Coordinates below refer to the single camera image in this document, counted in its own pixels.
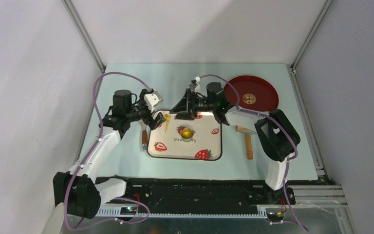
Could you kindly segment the yellow dough trim scrap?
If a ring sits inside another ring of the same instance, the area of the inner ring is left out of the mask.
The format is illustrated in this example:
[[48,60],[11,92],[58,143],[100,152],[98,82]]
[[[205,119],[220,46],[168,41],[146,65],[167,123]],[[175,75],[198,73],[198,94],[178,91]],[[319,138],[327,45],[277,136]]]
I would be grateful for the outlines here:
[[167,133],[168,131],[168,125],[169,125],[169,121],[171,119],[171,115],[170,114],[165,114],[164,115],[164,118],[165,118],[165,133]]

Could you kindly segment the metal scraper wooden handle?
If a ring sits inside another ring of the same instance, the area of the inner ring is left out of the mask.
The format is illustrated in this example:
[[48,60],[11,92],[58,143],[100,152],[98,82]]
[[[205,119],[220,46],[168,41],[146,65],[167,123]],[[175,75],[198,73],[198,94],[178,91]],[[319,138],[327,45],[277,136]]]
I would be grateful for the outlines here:
[[142,149],[143,151],[146,151],[147,150],[147,147],[148,147],[148,133],[147,133],[147,128],[146,127],[142,127]]

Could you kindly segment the yellow dough piece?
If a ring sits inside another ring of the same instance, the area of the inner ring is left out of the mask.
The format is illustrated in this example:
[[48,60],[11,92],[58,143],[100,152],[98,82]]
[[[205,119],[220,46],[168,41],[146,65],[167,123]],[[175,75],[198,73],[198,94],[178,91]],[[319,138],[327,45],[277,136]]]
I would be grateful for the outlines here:
[[182,131],[182,137],[185,139],[190,139],[194,135],[193,131],[191,129],[184,129]]

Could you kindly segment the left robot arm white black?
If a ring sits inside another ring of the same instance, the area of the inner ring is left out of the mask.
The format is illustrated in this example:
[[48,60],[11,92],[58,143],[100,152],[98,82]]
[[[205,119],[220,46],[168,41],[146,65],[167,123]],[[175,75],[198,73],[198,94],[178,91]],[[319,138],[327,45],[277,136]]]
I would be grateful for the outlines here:
[[63,204],[65,215],[91,219],[101,205],[115,198],[123,203],[133,200],[134,189],[122,179],[110,178],[96,183],[99,170],[131,123],[141,121],[154,130],[165,121],[163,114],[155,113],[156,106],[163,101],[157,91],[143,89],[136,102],[132,102],[132,96],[129,90],[115,91],[112,105],[100,117],[99,134],[85,156],[67,172],[54,176],[55,203]]

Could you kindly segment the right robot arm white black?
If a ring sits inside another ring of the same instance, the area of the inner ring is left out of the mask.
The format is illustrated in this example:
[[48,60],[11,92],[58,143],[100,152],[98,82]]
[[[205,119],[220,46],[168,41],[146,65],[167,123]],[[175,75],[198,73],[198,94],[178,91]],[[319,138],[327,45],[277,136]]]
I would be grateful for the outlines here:
[[199,92],[200,79],[192,80],[180,101],[170,110],[177,119],[194,120],[200,112],[211,112],[219,124],[239,126],[258,135],[264,153],[269,157],[264,199],[271,204],[283,198],[288,167],[297,157],[300,137],[280,109],[272,112],[253,111],[227,100],[219,82],[206,86],[206,95]]

